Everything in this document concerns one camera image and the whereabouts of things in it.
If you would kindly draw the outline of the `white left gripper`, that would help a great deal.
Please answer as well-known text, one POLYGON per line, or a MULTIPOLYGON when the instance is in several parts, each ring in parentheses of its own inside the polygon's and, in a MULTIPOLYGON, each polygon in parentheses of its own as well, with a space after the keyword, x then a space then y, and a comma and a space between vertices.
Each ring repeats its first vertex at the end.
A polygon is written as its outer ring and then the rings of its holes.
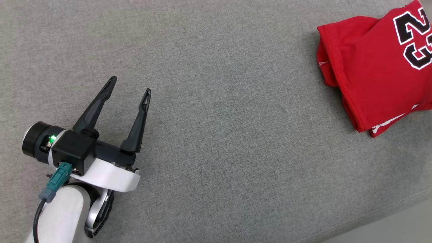
POLYGON ((130 192, 139 182, 139 170, 132 166, 142 146, 151 89, 147 89, 138 113, 120 148, 96 140, 87 157, 79 160, 77 150, 90 138, 75 132, 94 129, 105 102, 111 97, 117 77, 112 76, 74 124, 72 130, 38 122, 24 134, 22 151, 56 171, 62 162, 72 162, 71 178, 116 192, 130 192))

